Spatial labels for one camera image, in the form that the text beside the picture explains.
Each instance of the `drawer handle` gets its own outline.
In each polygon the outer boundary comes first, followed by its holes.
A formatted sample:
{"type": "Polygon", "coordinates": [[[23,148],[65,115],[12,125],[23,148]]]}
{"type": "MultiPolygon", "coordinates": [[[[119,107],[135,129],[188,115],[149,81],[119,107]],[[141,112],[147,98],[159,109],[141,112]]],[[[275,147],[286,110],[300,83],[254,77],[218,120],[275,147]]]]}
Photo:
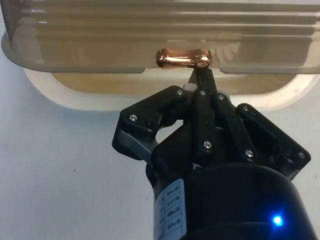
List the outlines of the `drawer handle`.
{"type": "Polygon", "coordinates": [[[162,69],[208,68],[212,63],[212,54],[207,49],[176,51],[163,48],[156,53],[156,63],[162,69]]]}

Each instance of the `label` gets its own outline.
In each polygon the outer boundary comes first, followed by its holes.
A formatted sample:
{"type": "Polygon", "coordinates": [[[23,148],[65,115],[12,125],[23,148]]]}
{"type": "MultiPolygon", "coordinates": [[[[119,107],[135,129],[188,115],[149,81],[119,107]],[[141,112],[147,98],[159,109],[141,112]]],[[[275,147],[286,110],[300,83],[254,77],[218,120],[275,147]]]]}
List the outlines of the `label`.
{"type": "Polygon", "coordinates": [[[154,240],[179,240],[187,233],[185,184],[178,179],[154,202],[154,240]]]}

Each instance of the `ridged plastic front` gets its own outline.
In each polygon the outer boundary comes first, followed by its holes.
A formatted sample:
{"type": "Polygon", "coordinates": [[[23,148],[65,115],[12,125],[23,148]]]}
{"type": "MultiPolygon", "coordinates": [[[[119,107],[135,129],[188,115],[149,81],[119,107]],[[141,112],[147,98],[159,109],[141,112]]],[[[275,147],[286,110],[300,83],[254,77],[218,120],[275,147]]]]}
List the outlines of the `ridged plastic front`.
{"type": "Polygon", "coordinates": [[[141,73],[201,48],[223,72],[320,73],[319,0],[0,1],[4,53],[37,71],[141,73]]]}

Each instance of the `white surface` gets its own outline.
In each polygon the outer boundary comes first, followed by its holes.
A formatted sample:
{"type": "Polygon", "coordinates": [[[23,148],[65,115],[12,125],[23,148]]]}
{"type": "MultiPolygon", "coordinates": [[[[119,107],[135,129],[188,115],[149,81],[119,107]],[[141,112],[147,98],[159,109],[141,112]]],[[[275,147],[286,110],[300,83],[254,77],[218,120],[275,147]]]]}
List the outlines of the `white surface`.
{"type": "MultiPolygon", "coordinates": [[[[119,112],[56,105],[3,54],[0,72],[0,239],[151,240],[145,164],[111,147],[119,112]]],[[[294,183],[318,236],[319,102],[320,82],[293,105],[265,113],[312,155],[294,183]]]]}
{"type": "MultiPolygon", "coordinates": [[[[56,104],[70,109],[86,111],[120,111],[144,98],[142,96],[78,92],[64,86],[52,75],[52,73],[33,71],[30,69],[25,69],[24,71],[32,84],[43,95],[56,104]]],[[[152,69],[141,75],[145,78],[146,75],[152,75],[152,72],[157,73],[157,71],[152,69]]],[[[129,75],[133,81],[137,80],[139,76],[139,74],[129,75]]],[[[290,83],[276,91],[267,94],[231,95],[230,99],[236,106],[241,103],[247,103],[260,111],[272,111],[289,106],[302,98],[318,80],[319,75],[297,75],[290,83]]]]}

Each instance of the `blue led light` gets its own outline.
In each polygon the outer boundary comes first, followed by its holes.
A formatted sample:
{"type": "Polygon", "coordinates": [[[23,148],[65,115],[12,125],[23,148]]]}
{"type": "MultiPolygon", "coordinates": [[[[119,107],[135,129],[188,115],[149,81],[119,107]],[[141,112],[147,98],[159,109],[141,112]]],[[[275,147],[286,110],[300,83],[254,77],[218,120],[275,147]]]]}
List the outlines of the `blue led light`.
{"type": "Polygon", "coordinates": [[[282,221],[281,216],[275,216],[275,217],[273,218],[273,223],[274,223],[276,226],[282,226],[283,221],[282,221]]]}

